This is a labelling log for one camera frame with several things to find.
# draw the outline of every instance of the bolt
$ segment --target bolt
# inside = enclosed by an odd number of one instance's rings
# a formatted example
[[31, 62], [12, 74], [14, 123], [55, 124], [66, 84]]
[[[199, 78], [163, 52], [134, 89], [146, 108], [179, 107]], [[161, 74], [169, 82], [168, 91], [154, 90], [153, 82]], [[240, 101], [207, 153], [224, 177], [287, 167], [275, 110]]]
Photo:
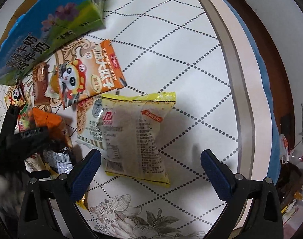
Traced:
[[33, 178], [31, 178], [30, 183], [33, 184], [33, 183], [36, 183], [36, 181], [37, 181], [37, 178], [33, 177]]
[[65, 180], [67, 178], [67, 174], [66, 173], [62, 173], [58, 178], [60, 180]]
[[243, 175], [241, 173], [236, 173], [235, 178], [241, 181], [243, 179]]
[[267, 182], [267, 183], [269, 183], [269, 184], [271, 184], [273, 181], [272, 181], [272, 179], [271, 179], [271, 178], [266, 177], [266, 182]]

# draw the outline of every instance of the blue fabric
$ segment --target blue fabric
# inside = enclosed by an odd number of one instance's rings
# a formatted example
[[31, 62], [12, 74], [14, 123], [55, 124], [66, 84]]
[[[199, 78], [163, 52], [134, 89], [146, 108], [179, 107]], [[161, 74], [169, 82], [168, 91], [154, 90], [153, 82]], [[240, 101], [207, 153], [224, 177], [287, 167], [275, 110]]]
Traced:
[[275, 117], [273, 113], [273, 99], [272, 99], [272, 94], [270, 90], [270, 81], [269, 81], [269, 76], [267, 73], [267, 68], [266, 65], [263, 61], [263, 58], [261, 57], [259, 53], [258, 46], [256, 45], [252, 34], [250, 33], [247, 25], [244, 23], [240, 15], [236, 12], [236, 10], [229, 4], [226, 0], [223, 0], [230, 8], [230, 10], [233, 12], [233, 14], [236, 16], [237, 20], [241, 24], [241, 27], [243, 28], [250, 45], [252, 47], [252, 50], [254, 52], [254, 55], [257, 59], [260, 73], [261, 73], [261, 78], [262, 78], [262, 85], [264, 92], [266, 94], [268, 103], [269, 103], [269, 108], [270, 108], [270, 114], [271, 114], [271, 120], [272, 120], [272, 147], [271, 147], [271, 156], [270, 156], [270, 163], [269, 163], [269, 169], [267, 176], [270, 177], [274, 184], [278, 181], [278, 177], [280, 175], [280, 145], [279, 145], [279, 139], [278, 139], [278, 127], [275, 122]]

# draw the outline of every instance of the tablecloth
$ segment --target tablecloth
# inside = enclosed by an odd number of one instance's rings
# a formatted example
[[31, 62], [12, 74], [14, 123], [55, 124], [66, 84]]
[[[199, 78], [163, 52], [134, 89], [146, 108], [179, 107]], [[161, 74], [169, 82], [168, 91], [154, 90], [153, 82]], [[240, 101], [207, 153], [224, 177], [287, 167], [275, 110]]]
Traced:
[[[222, 0], [106, 0], [104, 21], [105, 29], [58, 49], [49, 75], [54, 65], [110, 39], [128, 83], [121, 95], [175, 91], [156, 141], [171, 187], [107, 176], [103, 159], [80, 211], [93, 229], [118, 238], [202, 238], [225, 203], [202, 170], [201, 152], [210, 148], [246, 178], [262, 180], [268, 172], [272, 118], [248, 38]], [[33, 103], [31, 75], [23, 84]], [[0, 85], [0, 130], [7, 89]], [[63, 110], [51, 99], [40, 108], [64, 116], [74, 150], [89, 152], [75, 143], [75, 107]]]

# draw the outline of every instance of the barcode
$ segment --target barcode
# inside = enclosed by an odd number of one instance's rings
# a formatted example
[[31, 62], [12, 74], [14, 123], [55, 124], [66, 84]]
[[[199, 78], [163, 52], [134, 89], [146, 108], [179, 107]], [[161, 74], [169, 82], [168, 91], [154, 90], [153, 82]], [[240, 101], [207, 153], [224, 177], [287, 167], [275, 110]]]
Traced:
[[123, 172], [122, 163], [112, 162], [107, 160], [107, 167], [118, 172]]
[[56, 154], [56, 162], [69, 164], [69, 163], [71, 163], [71, 159], [68, 154], [58, 153], [58, 154]]

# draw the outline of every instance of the cartoon panda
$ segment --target cartoon panda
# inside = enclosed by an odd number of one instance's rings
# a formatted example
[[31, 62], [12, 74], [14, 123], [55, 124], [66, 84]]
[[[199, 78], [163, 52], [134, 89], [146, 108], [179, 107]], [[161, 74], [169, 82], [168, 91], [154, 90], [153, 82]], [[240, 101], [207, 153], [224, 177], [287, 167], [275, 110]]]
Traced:
[[21, 99], [21, 93], [18, 87], [15, 87], [12, 91], [9, 91], [9, 102], [14, 105]]
[[63, 67], [62, 73], [66, 104], [71, 105], [78, 101], [80, 94], [87, 93], [85, 89], [86, 66], [80, 59], [76, 59]]

